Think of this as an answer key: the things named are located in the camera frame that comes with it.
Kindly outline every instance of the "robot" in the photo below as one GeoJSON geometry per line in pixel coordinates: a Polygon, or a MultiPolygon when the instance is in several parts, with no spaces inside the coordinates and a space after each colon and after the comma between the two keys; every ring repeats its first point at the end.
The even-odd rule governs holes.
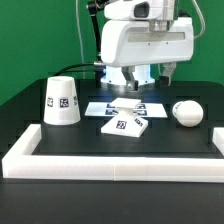
{"type": "Polygon", "coordinates": [[[102,87],[140,91],[154,83],[150,64],[163,64],[163,85],[171,84],[176,63],[190,60],[194,31],[190,17],[179,17],[179,0],[96,0],[109,21],[104,25],[102,87]]]}

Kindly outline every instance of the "black tabletop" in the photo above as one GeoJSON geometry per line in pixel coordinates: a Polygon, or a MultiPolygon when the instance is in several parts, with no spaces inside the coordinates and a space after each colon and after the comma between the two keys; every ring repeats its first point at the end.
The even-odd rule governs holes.
{"type": "MultiPolygon", "coordinates": [[[[197,157],[222,159],[212,143],[224,125],[224,87],[210,82],[173,82],[146,92],[119,93],[76,82],[81,121],[55,127],[43,122],[46,80],[38,80],[0,107],[0,156],[32,123],[43,137],[34,154],[197,157]],[[101,134],[109,118],[86,117],[89,102],[117,97],[162,103],[168,118],[147,118],[140,138],[101,134]],[[173,105],[195,100],[204,110],[194,128],[181,126],[173,105]]],[[[0,178],[0,223],[222,223],[224,185],[215,183],[15,180],[0,178]]]]}

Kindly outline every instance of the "green wall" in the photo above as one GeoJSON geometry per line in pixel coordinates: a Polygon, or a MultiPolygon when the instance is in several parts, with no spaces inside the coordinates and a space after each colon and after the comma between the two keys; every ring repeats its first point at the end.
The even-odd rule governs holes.
{"type": "MultiPolygon", "coordinates": [[[[89,0],[80,0],[80,21],[85,61],[95,60],[96,49],[89,0]]],[[[200,23],[191,0],[180,0],[193,16],[195,31],[200,23]]],[[[208,80],[224,84],[224,1],[198,0],[206,20],[206,33],[195,42],[191,61],[179,63],[173,80],[208,80]]],[[[0,105],[37,79],[81,62],[75,17],[75,0],[0,1],[0,105]]],[[[101,25],[105,19],[101,12],[101,25]]],[[[157,67],[153,76],[158,78],[157,67]]]]}

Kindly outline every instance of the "paper cup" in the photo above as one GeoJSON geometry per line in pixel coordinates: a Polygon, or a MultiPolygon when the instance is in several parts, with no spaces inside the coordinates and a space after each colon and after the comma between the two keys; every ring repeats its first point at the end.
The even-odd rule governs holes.
{"type": "Polygon", "coordinates": [[[74,78],[48,78],[44,122],[52,125],[69,125],[78,121],[80,112],[74,78]]]}

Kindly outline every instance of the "white ball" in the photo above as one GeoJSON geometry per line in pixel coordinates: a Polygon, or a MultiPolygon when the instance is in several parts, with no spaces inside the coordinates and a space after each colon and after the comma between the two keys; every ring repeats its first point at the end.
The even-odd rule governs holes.
{"type": "Polygon", "coordinates": [[[203,114],[201,105],[192,100],[178,102],[173,107],[173,115],[186,127],[194,127],[199,124],[203,114]]]}

